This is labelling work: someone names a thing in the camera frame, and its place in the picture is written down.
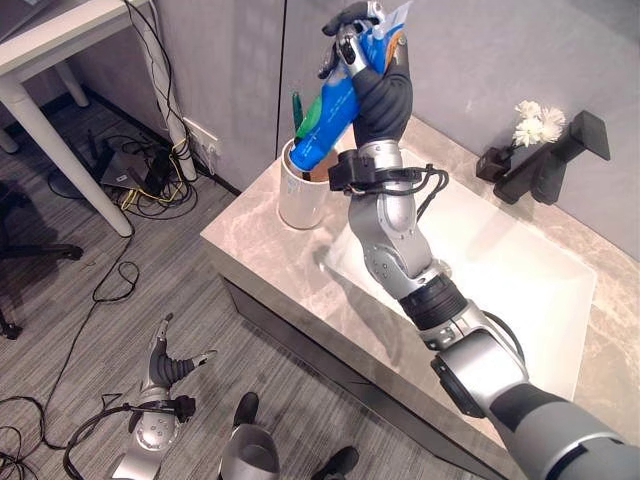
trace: floor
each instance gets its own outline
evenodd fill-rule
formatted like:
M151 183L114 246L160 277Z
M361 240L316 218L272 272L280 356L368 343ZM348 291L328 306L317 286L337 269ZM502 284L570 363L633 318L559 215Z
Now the floor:
M135 132L95 102L87 109L66 107L52 122L76 145L84 143L88 128L98 136ZM10 227L16 243L58 241L77 244L85 252L77 262L0 264L0 306L9 320L24 327L17 341L0 338L0 397L32 395L44 400L91 306L91 291L126 240L86 202L52 194L46 183L52 163L28 136L17 140L22 146L19 154L0 151L0 179L18 182L35 209L13 214ZM80 149L87 154L86 146ZM128 300L97 307L53 398L47 417L49 440L66 442L100 409L103 393L123 392L124 400L135 401L138 361L158 321L173 312L168 334L172 355L188 357L209 348L218 354L174 390L174 395L196 397L198 410L165 459L160 479L214 479L236 404L251 390L261 397L258 421L278 445L283 479L309 478L348 444L361 452L349 479L477 478L434 458L236 312L198 235L234 196L207 178L195 186L199 202L184 217L166 222L131 217L136 235L124 260L139 266L140 281ZM105 287L107 293L117 293L122 284L110 281ZM127 421L124 414L110 417L78 447L73 458L85 478L108 478L128 440ZM33 445L33 407L0 407L0 425L4 424L22 430L25 450ZM14 437L0 433L0 450L15 451L15 445ZM39 478L65 478L59 452L41 447L28 463Z

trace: black faucet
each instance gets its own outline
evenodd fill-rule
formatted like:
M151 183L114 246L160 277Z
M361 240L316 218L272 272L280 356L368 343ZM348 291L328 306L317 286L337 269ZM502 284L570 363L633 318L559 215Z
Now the black faucet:
M514 204L531 190L535 200L553 205L560 195L567 163L585 150L604 160L611 159L604 122L583 110L575 116L557 142L544 145L498 180L493 193L501 200Z

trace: robotic arm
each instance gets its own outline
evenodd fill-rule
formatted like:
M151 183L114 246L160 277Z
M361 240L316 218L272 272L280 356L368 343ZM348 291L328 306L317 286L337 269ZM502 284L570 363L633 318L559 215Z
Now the robotic arm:
M403 169L398 147L412 110L406 38L384 76L367 66L357 41L354 22L375 22L377 3L358 2L323 28L335 35L335 51L360 104L354 122L358 149L342 152L329 175L332 190L351 195L349 224L369 273L400 302L425 346L437 352L431 366L456 406L488 418L527 477L640 478L637 447L625 445L575 404L529 383L510 340L434 262L416 224L416 178Z
M129 420L131 442L127 452L116 462L111 478L122 480L154 480L165 455L178 435L178 428L195 413L195 399L179 396L171 399L171 387L197 367L204 365L216 352L208 350L187 360L174 360L167 355L167 328L173 314L160 322L142 363L142 381L138 408Z

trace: electrical outlet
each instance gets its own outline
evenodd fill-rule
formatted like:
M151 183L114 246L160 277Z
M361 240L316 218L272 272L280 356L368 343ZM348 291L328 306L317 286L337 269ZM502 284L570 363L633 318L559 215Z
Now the electrical outlet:
M220 140L193 120L188 118L184 118L183 120L189 127L192 144L195 144L199 156L206 163L209 172L211 174L215 173L215 164L222 158Z

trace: pen holder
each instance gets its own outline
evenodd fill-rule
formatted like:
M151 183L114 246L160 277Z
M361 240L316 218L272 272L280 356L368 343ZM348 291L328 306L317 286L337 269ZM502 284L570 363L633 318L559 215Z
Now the pen holder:
M320 223L324 216L324 204L329 193L329 168L338 163L339 142L312 172L310 180L302 178L302 172L291 163L289 140L280 156L280 217L290 227L307 230Z

